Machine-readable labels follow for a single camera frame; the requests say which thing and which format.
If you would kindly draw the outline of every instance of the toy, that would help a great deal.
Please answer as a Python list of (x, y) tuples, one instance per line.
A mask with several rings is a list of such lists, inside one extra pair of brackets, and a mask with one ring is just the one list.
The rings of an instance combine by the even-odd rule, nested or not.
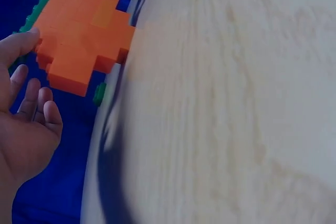
[(109, 73), (125, 61), (135, 27), (118, 1), (48, 1), (33, 27), (41, 32), (36, 61), (52, 88), (84, 97), (93, 70)]
[(93, 97), (93, 103), (96, 106), (100, 106), (101, 102), (103, 101), (104, 94), (105, 94), (105, 89), (106, 89), (106, 83), (102, 82), (96, 87), (95, 95)]

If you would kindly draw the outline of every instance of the wood grain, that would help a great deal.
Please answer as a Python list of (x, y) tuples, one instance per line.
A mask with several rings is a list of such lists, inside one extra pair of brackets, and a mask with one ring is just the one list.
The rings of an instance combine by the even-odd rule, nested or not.
[(335, 3), (146, 0), (118, 105), (136, 223), (336, 223)]

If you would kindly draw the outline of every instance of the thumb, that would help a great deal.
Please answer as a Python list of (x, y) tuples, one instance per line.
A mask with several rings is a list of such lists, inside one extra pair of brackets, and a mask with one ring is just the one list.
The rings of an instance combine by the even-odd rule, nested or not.
[(37, 44), (40, 33), (37, 28), (26, 33), (18, 33), (8, 36), (0, 41), (0, 63), (6, 67), (22, 55), (29, 53)]

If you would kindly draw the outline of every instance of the hand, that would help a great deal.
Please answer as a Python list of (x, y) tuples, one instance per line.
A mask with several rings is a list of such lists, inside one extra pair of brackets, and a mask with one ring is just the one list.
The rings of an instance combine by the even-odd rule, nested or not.
[(39, 31), (10, 35), (0, 41), (0, 199), (4, 190), (14, 191), (39, 174), (57, 148), (62, 119), (49, 88), (41, 88), (37, 79), (28, 82), (25, 97), (16, 114), (14, 103), (28, 74), (20, 65), (9, 77), (8, 67), (17, 57), (37, 44)]

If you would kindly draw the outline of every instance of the orange lego brick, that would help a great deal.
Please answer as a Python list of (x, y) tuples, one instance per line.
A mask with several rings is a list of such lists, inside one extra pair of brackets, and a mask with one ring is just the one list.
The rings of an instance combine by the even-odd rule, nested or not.
[(95, 61), (80, 47), (58, 45), (48, 71), (50, 86), (85, 96)]
[(90, 47), (92, 55), (97, 56), (96, 71), (109, 73), (118, 59), (120, 47), (113, 43), (109, 33), (100, 27), (89, 26), (83, 44)]
[(73, 20), (89, 24), (96, 13), (101, 0), (85, 0), (77, 9)]
[(113, 19), (108, 26), (108, 30), (111, 31), (113, 40), (118, 42), (121, 48), (120, 59), (118, 63), (124, 61), (125, 55), (130, 50), (135, 27), (128, 25), (130, 14), (115, 10), (113, 13)]
[(67, 0), (50, 26), (56, 29), (66, 29), (67, 22), (76, 16), (77, 10), (85, 0)]
[(45, 69), (47, 63), (52, 63), (58, 43), (56, 32), (50, 32), (44, 35), (41, 43), (35, 48), (37, 54), (36, 60), (40, 68)]
[(91, 24), (101, 28), (107, 28), (115, 10), (116, 7), (114, 6), (114, 3), (111, 3), (111, 0), (102, 0), (92, 18)]
[(54, 16), (58, 14), (64, 6), (66, 0), (49, 0), (46, 6), (43, 8), (42, 13), (45, 15)]
[(66, 28), (59, 32), (60, 42), (64, 45), (82, 45), (82, 37), (87, 25), (75, 21), (67, 20)]

